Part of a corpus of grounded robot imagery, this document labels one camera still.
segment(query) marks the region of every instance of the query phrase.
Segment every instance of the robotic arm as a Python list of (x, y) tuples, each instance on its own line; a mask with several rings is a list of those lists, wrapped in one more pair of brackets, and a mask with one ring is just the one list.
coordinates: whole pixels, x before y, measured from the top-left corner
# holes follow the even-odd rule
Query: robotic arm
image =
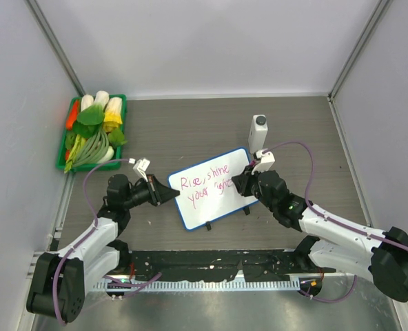
[(66, 259), (58, 280), (58, 305), (61, 318), (72, 322), (79, 315), (85, 295), (111, 270), (125, 269), (130, 264), (128, 245), (116, 238), (130, 220), (129, 209), (145, 202), (161, 205), (180, 192), (161, 184), (153, 174), (145, 173), (149, 161), (139, 160), (134, 166), (140, 179), (132, 185), (124, 174), (109, 178), (107, 195), (99, 210), (98, 224), (93, 223), (83, 234), (58, 252), (45, 252), (37, 260), (26, 308), (28, 312), (55, 317), (52, 282), (62, 258)]
[(408, 252), (373, 238), (408, 247), (404, 231), (370, 228), (337, 217), (311, 201), (307, 205), (303, 197), (287, 189), (276, 171), (269, 170), (274, 162), (271, 152), (261, 150), (255, 159), (232, 181), (239, 194), (255, 196), (280, 224), (311, 235), (298, 246), (305, 252), (301, 264), (350, 272), (371, 281), (388, 297), (408, 301)]

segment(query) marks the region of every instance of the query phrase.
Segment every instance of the small whiteboard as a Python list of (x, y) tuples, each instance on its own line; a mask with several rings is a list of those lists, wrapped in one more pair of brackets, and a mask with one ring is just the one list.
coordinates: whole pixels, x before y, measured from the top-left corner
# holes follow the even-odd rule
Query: small whiteboard
[(242, 197), (231, 178), (249, 163), (247, 150), (238, 148), (171, 174), (167, 181), (180, 191), (176, 206), (187, 230), (194, 230), (257, 202)]

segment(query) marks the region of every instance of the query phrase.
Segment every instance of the white cylinder object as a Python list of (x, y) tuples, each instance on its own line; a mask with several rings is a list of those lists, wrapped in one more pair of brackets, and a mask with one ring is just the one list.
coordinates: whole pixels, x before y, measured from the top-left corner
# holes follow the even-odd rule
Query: white cylinder object
[(248, 135), (248, 147), (250, 154), (254, 154), (258, 150), (262, 150), (267, 132), (267, 118), (265, 115), (254, 115), (250, 133)]

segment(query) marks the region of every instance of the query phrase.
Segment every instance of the gray tabletop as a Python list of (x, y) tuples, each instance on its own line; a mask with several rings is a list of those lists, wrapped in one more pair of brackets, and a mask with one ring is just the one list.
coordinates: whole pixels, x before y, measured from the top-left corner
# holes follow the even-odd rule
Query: gray tabletop
[[(149, 173), (163, 183), (168, 174), (239, 146), (247, 147), (252, 116), (264, 114), (269, 132), (265, 147), (288, 140), (309, 144), (316, 159), (316, 177), (310, 199), (346, 219), (364, 224), (356, 189), (340, 144), (326, 97), (236, 99), (181, 99), (129, 101), (125, 135), (129, 141), (124, 157), (151, 161)], [(274, 152), (275, 169), (288, 188), (303, 195), (310, 162), (300, 146)], [(96, 172), (88, 194), (100, 208), (108, 178), (124, 173), (137, 177), (128, 165), (114, 172)], [(60, 247), (73, 241), (92, 222), (81, 183), (76, 174)], [(261, 204), (245, 216), (237, 212), (213, 223), (212, 230), (184, 229), (173, 201), (157, 208), (146, 204), (131, 210), (132, 218), (120, 239), (133, 250), (199, 250), (295, 248), (305, 236), (281, 226)]]

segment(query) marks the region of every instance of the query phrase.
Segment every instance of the plastic vegetable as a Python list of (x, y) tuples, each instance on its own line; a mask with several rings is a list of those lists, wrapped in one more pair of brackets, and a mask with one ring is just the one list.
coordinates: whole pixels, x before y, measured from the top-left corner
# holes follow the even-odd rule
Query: plastic vegetable
[(80, 152), (77, 154), (74, 167), (87, 163), (97, 163), (108, 152), (108, 136), (103, 129), (100, 129), (93, 137), (90, 137)]
[(111, 133), (109, 133), (108, 139), (113, 148), (120, 147), (128, 142), (127, 140), (125, 140), (124, 134), (120, 129), (114, 129)]
[(76, 137), (77, 137), (77, 134), (73, 131), (68, 131), (66, 133), (65, 147), (67, 150), (70, 150), (72, 148)]
[(66, 160), (65, 170), (64, 172), (68, 172), (72, 168), (72, 164), (74, 163), (75, 156), (79, 153), (80, 149), (85, 145), (86, 139), (82, 136), (77, 135), (74, 142), (74, 147), (72, 147), (71, 152), (69, 153), (68, 160)]
[(105, 156), (99, 159), (97, 163), (103, 163), (112, 160), (112, 157), (114, 157), (114, 148), (112, 148), (112, 146), (109, 146)]
[(77, 119), (77, 115), (79, 114), (79, 104), (80, 104), (80, 101), (77, 99), (72, 105), (71, 111), (69, 112), (68, 119), (66, 120), (67, 130), (72, 130), (72, 125), (74, 124), (75, 120)]
[(111, 132), (115, 128), (119, 128), (123, 124), (121, 120), (121, 106), (123, 101), (121, 98), (112, 98), (109, 100), (105, 110), (105, 119), (103, 129), (106, 132)]
[(105, 91), (98, 91), (95, 95), (94, 103), (97, 105), (102, 105), (103, 109), (105, 109), (106, 104), (109, 101), (109, 93)]
[(87, 107), (94, 103), (94, 97), (91, 94), (84, 95), (81, 98), (81, 107), (80, 111), (83, 112)]
[[(89, 100), (90, 98), (86, 97), (85, 103), (89, 103)], [(109, 94), (105, 91), (98, 91), (94, 103), (79, 113), (72, 130), (83, 138), (93, 137), (105, 119), (104, 108), (108, 101)]]

